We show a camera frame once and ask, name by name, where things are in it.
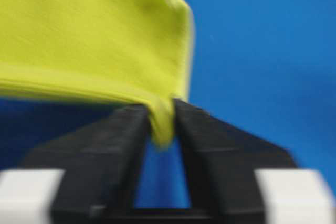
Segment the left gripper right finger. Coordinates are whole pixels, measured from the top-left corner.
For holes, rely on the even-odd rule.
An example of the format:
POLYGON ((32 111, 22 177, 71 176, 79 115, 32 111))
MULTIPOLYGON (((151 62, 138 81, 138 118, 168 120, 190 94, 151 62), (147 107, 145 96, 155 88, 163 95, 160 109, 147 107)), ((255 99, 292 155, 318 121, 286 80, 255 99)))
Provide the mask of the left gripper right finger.
POLYGON ((217 223, 335 223, 335 197, 285 148, 173 101, 192 206, 217 223))

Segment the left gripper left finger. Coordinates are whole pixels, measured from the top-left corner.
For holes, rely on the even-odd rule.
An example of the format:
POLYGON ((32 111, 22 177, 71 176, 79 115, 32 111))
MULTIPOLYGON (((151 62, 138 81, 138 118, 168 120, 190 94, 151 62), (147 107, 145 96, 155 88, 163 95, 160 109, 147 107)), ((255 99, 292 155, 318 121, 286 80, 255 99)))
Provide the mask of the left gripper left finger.
POLYGON ((142 105, 40 144, 1 172, 1 223, 96 223, 132 207, 149 133, 142 105))

